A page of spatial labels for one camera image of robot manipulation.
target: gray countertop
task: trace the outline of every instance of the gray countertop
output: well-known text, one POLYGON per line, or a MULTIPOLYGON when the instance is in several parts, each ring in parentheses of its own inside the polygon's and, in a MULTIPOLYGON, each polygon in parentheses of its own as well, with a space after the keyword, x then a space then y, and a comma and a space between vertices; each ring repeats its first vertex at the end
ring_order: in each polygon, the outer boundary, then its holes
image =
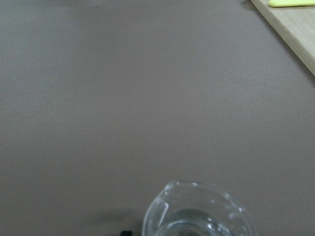
POLYGON ((248 0, 4 0, 0 69, 0 235, 139 233, 172 179, 315 234, 315 78, 248 0))

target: yellow knife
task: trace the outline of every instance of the yellow knife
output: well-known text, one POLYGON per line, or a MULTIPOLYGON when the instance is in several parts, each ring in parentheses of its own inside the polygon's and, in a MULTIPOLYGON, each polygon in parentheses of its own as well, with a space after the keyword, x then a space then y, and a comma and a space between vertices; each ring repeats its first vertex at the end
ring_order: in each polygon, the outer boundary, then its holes
POLYGON ((269 6, 285 7, 285 6, 314 6, 315 0, 269 0, 269 6))

